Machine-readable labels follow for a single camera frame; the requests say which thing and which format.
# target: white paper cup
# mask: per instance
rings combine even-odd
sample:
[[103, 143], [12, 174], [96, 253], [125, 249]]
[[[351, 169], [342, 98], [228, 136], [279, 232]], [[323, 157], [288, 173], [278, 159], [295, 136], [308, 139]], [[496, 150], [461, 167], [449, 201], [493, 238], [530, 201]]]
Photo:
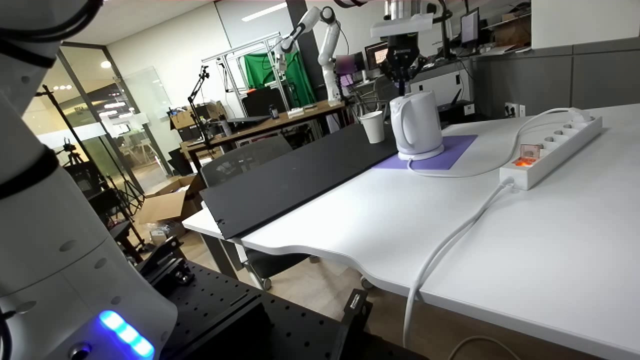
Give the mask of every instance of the white paper cup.
[[382, 111], [374, 111], [360, 117], [360, 122], [367, 133], [369, 143], [379, 143], [385, 139], [385, 130], [382, 127]]

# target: chair caster wheel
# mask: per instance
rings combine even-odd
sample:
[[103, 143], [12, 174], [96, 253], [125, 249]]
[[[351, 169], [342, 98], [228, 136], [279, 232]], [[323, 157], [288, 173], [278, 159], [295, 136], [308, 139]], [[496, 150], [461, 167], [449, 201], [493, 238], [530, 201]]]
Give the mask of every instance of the chair caster wheel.
[[269, 291], [269, 289], [271, 289], [271, 279], [269, 278], [263, 279], [262, 288], [264, 288], [264, 291]]
[[362, 285], [362, 288], [365, 290], [371, 290], [375, 287], [364, 276], [360, 277], [360, 285]]

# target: purple mat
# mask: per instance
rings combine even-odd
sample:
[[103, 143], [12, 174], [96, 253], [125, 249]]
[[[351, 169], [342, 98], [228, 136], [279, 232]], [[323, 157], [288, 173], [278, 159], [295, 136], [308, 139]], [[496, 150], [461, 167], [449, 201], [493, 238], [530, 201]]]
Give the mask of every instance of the purple mat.
[[[442, 138], [444, 151], [441, 154], [430, 159], [413, 161], [411, 168], [416, 170], [449, 170], [477, 137], [477, 135], [444, 136]], [[373, 168], [406, 168], [406, 163], [406, 161], [400, 160], [396, 154]]]

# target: white power strip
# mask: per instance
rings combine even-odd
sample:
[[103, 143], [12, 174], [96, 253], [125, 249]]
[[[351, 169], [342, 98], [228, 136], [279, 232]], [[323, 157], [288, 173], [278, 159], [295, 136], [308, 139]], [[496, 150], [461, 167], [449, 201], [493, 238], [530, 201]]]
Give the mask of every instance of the white power strip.
[[533, 143], [532, 152], [540, 150], [539, 156], [520, 157], [500, 168], [500, 181], [509, 176], [514, 179], [516, 189], [529, 190], [543, 177], [585, 146], [602, 130], [602, 117], [587, 122], [567, 122]]

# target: white kettle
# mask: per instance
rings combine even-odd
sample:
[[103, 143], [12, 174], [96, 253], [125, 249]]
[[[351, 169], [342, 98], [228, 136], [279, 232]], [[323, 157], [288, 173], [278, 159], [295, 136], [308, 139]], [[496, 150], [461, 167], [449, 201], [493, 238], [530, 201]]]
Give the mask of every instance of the white kettle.
[[401, 160], [424, 160], [444, 151], [440, 116], [433, 91], [391, 100], [391, 125]]

